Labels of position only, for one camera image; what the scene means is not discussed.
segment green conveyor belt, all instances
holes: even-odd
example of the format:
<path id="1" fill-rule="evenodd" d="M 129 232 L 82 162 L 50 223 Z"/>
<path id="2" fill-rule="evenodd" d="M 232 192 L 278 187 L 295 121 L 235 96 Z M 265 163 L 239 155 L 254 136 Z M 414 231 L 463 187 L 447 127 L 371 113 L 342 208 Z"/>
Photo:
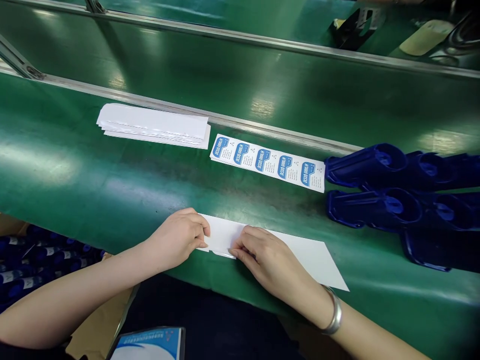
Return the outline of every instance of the green conveyor belt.
<path id="1" fill-rule="evenodd" d="M 434 359 L 460 358 L 477 344 L 479 274 L 415 265 L 395 235 L 330 221 L 324 194 L 211 161 L 207 150 L 104 136 L 95 123 L 105 98 L 6 74 L 0 93 L 1 212 L 112 253 L 189 206 L 325 241 L 351 290 L 339 296 L 367 317 Z M 210 144 L 217 133 L 307 158 L 329 155 L 217 125 Z M 169 273 L 290 312 L 238 261 L 194 251 Z"/>
<path id="2" fill-rule="evenodd" d="M 0 1 L 39 70 L 367 147 L 480 151 L 480 80 L 394 70 Z"/>

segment forearm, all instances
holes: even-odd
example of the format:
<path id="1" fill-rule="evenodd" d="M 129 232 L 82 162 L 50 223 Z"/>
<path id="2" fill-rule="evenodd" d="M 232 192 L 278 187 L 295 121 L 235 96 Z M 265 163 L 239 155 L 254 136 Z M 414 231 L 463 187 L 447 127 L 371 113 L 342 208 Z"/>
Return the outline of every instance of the forearm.
<path id="1" fill-rule="evenodd" d="M 319 287 L 316 295 L 310 298 L 311 308 L 302 311 L 317 327 L 326 328 L 333 318 L 333 301 L 328 293 Z M 403 340 L 378 326 L 367 317 L 341 302 L 341 325 L 331 337 L 356 359 L 396 360 L 428 359 Z"/>
<path id="2" fill-rule="evenodd" d="M 140 244 L 27 295 L 0 314 L 0 341 L 29 349 L 57 346 L 108 299 L 156 274 L 141 266 L 143 252 Z"/>

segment woman's left hand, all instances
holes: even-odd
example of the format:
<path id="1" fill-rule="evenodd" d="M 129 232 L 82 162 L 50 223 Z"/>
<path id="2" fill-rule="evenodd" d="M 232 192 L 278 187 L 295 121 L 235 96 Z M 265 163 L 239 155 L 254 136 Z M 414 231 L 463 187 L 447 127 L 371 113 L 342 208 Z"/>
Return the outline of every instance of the woman's left hand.
<path id="1" fill-rule="evenodd" d="M 205 236 L 210 236 L 208 221 L 189 207 L 170 215 L 140 246 L 160 273 L 183 263 L 196 248 L 208 247 Z"/>

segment hand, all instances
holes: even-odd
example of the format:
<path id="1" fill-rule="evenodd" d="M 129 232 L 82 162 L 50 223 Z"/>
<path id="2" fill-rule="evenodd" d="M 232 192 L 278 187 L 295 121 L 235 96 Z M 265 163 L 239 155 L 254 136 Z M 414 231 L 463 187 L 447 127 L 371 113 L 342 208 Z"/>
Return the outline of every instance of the hand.
<path id="1" fill-rule="evenodd" d="M 319 285 L 278 237 L 259 227 L 245 226 L 229 249 L 251 271 L 255 279 L 273 296 L 313 320 L 320 311 L 327 326 L 333 305 L 326 290 Z"/>
<path id="2" fill-rule="evenodd" d="M 210 225 L 190 207 L 170 215 L 141 245 L 160 273 L 183 263 L 196 248 L 208 247 L 204 236 L 210 236 Z"/>

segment stack of white paper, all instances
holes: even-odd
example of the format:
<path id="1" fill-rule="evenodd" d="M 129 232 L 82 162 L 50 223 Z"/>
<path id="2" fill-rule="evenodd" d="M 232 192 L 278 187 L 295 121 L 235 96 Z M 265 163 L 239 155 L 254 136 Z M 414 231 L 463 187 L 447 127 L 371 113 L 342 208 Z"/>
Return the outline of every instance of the stack of white paper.
<path id="1" fill-rule="evenodd" d="M 109 103 L 101 108 L 96 123 L 111 137 L 208 149 L 208 120 L 205 116 Z"/>

